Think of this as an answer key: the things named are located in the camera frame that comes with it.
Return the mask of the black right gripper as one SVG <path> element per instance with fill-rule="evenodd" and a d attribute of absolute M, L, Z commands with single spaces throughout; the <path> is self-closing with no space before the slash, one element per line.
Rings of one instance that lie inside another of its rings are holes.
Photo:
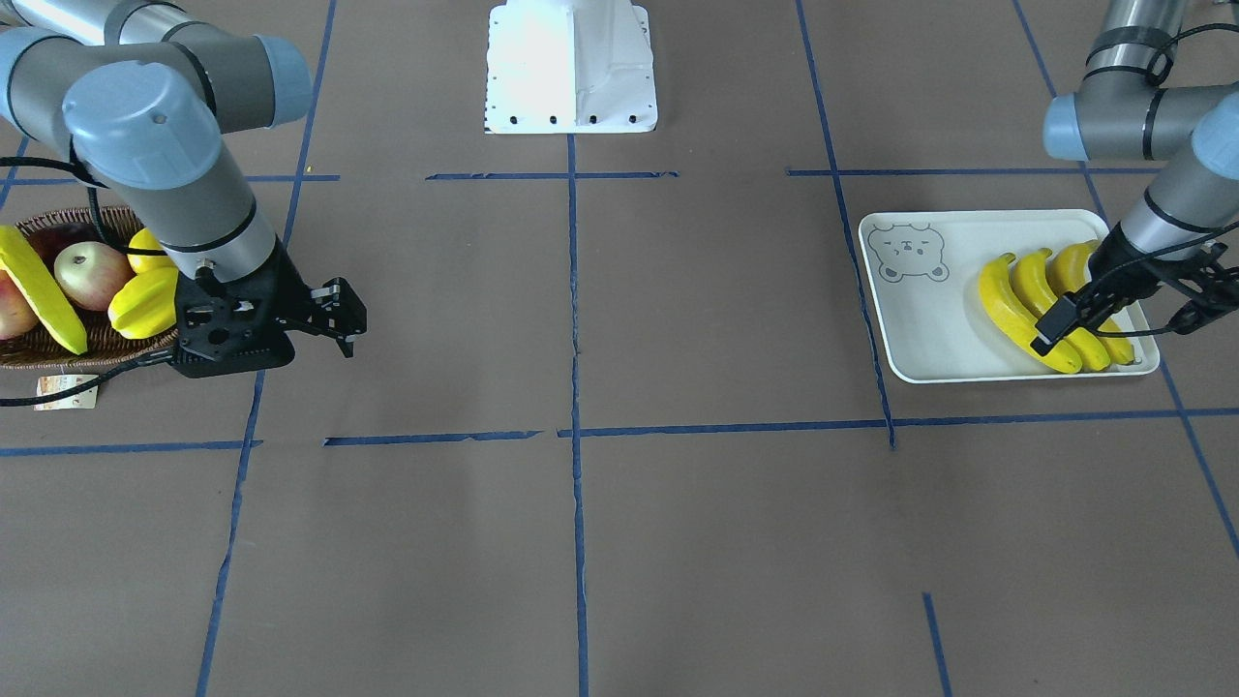
<path fill-rule="evenodd" d="M 233 282 L 208 275 L 207 284 L 178 279 L 173 370 L 203 379 L 278 369 L 292 360 L 287 331 L 309 326 L 315 305 L 282 243 L 256 272 Z"/>

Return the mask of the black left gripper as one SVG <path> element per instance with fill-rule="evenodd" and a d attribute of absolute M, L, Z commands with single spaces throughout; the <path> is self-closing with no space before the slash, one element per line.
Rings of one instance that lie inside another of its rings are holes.
<path fill-rule="evenodd" d="M 1163 286 L 1145 253 L 1129 241 L 1123 224 L 1111 227 L 1088 267 L 1090 282 L 1084 290 L 1084 308 L 1089 312 L 1119 312 L 1134 301 L 1147 300 Z M 1063 293 L 1037 319 L 1031 349 L 1037 357 L 1048 357 L 1075 329 L 1080 329 L 1075 295 Z"/>

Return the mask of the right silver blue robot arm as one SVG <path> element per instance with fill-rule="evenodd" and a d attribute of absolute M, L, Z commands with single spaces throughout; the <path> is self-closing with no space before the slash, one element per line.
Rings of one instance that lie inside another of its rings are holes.
<path fill-rule="evenodd" d="M 180 270 L 182 375 L 285 366 L 311 291 L 225 135 L 307 115 L 313 76 L 282 37 L 172 1 L 5 1 L 2 116 L 107 187 Z"/>

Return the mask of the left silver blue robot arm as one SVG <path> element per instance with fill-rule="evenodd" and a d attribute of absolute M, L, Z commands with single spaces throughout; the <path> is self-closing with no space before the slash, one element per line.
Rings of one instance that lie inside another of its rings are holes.
<path fill-rule="evenodd" d="M 1049 103 L 1042 137 L 1053 158 L 1142 158 L 1161 170 L 1093 253 L 1084 287 L 1037 322 L 1031 348 L 1040 357 L 1072 331 L 1101 331 L 1158 288 L 1184 295 L 1165 326 L 1173 334 L 1237 310 L 1237 269 L 1220 262 L 1220 239 L 1237 229 L 1237 87 L 1163 87 L 1189 36 L 1184 7 L 1111 1 L 1079 88 Z"/>

